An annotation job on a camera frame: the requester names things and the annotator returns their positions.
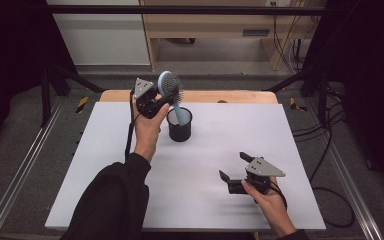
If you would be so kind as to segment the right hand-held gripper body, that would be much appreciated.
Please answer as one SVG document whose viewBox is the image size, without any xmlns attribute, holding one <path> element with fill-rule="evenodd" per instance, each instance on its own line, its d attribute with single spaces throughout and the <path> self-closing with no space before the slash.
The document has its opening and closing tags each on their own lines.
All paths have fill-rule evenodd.
<svg viewBox="0 0 384 240">
<path fill-rule="evenodd" d="M 266 161 L 263 157 L 254 157 L 254 160 L 245 167 L 245 172 L 245 180 L 264 195 L 269 192 L 272 186 L 270 177 L 286 176 L 282 170 Z M 230 183 L 227 183 L 228 192 L 230 194 L 246 194 L 247 192 L 241 181 L 231 179 Z"/>
</svg>

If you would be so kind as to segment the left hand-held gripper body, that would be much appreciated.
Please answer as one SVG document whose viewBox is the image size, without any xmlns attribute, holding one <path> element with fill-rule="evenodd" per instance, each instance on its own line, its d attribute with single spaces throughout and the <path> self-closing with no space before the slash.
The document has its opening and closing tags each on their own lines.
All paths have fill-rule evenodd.
<svg viewBox="0 0 384 240">
<path fill-rule="evenodd" d="M 136 79 L 133 97 L 138 112 L 148 119 L 154 118 L 160 109 L 167 104 L 164 97 L 157 98 L 159 90 L 150 81 L 140 78 Z"/>
</svg>

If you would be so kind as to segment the light blue hairbrush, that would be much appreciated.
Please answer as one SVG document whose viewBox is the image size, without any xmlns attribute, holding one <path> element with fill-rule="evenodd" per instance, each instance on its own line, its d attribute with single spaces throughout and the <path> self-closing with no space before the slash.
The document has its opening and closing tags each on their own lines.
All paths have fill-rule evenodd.
<svg viewBox="0 0 384 240">
<path fill-rule="evenodd" d="M 180 126 L 186 125 L 188 120 L 180 108 L 184 90 L 180 77 L 176 73 L 164 71 L 158 77 L 157 87 L 162 97 L 173 98 L 172 106 L 175 110 L 178 124 Z"/>
</svg>

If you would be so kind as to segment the black mesh pen holder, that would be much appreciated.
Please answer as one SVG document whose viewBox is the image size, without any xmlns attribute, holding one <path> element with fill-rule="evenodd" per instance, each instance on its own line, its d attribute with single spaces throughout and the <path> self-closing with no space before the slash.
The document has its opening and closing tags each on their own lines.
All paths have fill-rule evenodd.
<svg viewBox="0 0 384 240">
<path fill-rule="evenodd" d="M 179 121 L 174 109 L 168 112 L 166 120 L 168 122 L 169 137 L 175 142 L 185 142 L 191 137 L 192 113 L 184 107 L 180 108 L 183 120 Z"/>
</svg>

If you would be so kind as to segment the person's left hand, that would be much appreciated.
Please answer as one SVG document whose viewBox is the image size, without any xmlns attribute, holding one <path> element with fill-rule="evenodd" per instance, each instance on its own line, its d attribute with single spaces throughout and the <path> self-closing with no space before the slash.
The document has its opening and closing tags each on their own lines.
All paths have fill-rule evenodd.
<svg viewBox="0 0 384 240">
<path fill-rule="evenodd" d="M 156 152 L 160 127 L 163 120 L 168 114 L 169 105 L 164 104 L 157 113 L 157 115 L 154 116 L 152 119 L 148 119 L 141 115 L 137 110 L 136 105 L 133 105 L 133 111 L 134 131 L 136 135 L 136 144 L 134 147 L 134 152 L 136 154 L 141 155 L 148 162 L 151 162 Z"/>
</svg>

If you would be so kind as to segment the person's right hand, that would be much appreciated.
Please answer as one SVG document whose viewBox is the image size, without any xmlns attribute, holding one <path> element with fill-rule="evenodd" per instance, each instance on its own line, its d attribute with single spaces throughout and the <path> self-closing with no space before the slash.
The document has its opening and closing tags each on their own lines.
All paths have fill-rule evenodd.
<svg viewBox="0 0 384 240">
<path fill-rule="evenodd" d="M 258 203 L 269 226 L 278 238 L 286 237 L 297 231 L 288 215 L 283 198 L 276 191 L 271 189 L 267 194 L 262 194 L 246 180 L 242 180 L 241 184 L 247 194 Z"/>
</svg>

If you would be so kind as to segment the yellow and black tape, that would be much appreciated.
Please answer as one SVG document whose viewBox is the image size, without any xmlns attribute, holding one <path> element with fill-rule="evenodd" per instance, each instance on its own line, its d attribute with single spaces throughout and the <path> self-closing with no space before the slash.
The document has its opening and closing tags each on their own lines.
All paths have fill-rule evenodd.
<svg viewBox="0 0 384 240">
<path fill-rule="evenodd" d="M 290 98 L 290 108 L 292 110 L 299 110 L 302 112 L 308 111 L 308 109 L 304 106 L 298 106 L 294 98 Z"/>
<path fill-rule="evenodd" d="M 76 108 L 76 113 L 81 113 L 86 105 L 88 101 L 88 97 L 82 97 L 79 101 L 79 104 Z"/>
</svg>

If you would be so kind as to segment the wooden desk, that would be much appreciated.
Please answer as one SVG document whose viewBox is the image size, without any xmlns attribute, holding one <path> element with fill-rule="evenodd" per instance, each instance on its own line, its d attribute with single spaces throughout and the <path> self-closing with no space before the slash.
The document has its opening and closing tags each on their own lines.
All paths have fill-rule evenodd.
<svg viewBox="0 0 384 240">
<path fill-rule="evenodd" d="M 139 0 L 142 6 L 266 7 L 266 0 Z M 315 0 L 291 0 L 289 7 L 308 7 Z M 154 15 L 143 16 L 150 41 L 163 38 L 258 39 L 274 71 L 287 63 L 290 42 L 313 37 L 317 23 L 309 16 Z"/>
</svg>

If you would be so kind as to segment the black curtain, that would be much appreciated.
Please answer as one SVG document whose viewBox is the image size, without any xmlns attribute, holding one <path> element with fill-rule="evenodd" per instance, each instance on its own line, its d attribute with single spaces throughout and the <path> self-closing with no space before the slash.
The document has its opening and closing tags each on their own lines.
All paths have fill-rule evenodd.
<svg viewBox="0 0 384 240">
<path fill-rule="evenodd" d="M 336 28 L 328 79 L 345 86 L 344 107 L 369 159 L 384 173 L 384 0 L 327 0 L 306 63 L 311 64 Z"/>
<path fill-rule="evenodd" d="M 53 15 L 36 11 L 47 0 L 0 0 L 0 128 L 10 112 L 13 96 L 40 84 L 44 58 L 67 70 L 76 70 Z"/>
</svg>

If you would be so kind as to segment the black horizontal frame bar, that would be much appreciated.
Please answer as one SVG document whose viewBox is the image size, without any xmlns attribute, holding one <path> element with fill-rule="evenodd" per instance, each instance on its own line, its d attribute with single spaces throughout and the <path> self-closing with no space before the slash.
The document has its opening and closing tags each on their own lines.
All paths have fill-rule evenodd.
<svg viewBox="0 0 384 240">
<path fill-rule="evenodd" d="M 130 6 L 130 5 L 48 5 L 55 14 L 189 14 L 189 15 L 283 15 L 321 16 L 324 8 L 234 7 L 234 6 Z"/>
</svg>

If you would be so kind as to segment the aluminium floor rail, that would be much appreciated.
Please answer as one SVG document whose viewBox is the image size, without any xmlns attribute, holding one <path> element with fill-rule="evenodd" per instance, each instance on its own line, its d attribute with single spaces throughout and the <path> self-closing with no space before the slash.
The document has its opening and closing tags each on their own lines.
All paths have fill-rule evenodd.
<svg viewBox="0 0 384 240">
<path fill-rule="evenodd" d="M 46 140 L 52 131 L 52 128 L 61 112 L 61 108 L 66 102 L 65 97 L 57 97 L 51 109 L 51 115 L 48 122 L 39 129 L 33 143 L 30 145 L 23 161 L 21 162 L 17 172 L 7 187 L 3 197 L 0 200 L 0 229 L 5 222 L 9 212 L 14 205 L 33 165 L 36 162 Z"/>
<path fill-rule="evenodd" d="M 365 238 L 367 240 L 384 240 L 375 219 L 334 143 L 329 146 L 328 152 L 331 156 L 333 168 Z"/>
</svg>

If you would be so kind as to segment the black metal frame leg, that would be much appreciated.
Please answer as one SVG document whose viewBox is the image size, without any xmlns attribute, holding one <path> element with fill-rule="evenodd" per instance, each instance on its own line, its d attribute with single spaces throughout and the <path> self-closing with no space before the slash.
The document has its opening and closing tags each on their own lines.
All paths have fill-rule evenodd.
<svg viewBox="0 0 384 240">
<path fill-rule="evenodd" d="M 95 93 L 103 93 L 105 91 L 104 88 L 89 82 L 61 65 L 48 64 L 41 72 L 42 127 L 46 126 L 51 119 L 50 87 L 54 88 L 58 96 L 68 96 L 71 88 L 66 82 L 67 79 L 74 80 Z"/>
<path fill-rule="evenodd" d="M 327 70 L 324 67 L 311 65 L 304 70 L 294 74 L 286 80 L 268 88 L 269 92 L 277 93 L 281 89 L 303 80 L 300 93 L 303 97 L 311 97 L 315 92 L 318 93 L 317 119 L 323 127 L 327 127 Z"/>
</svg>

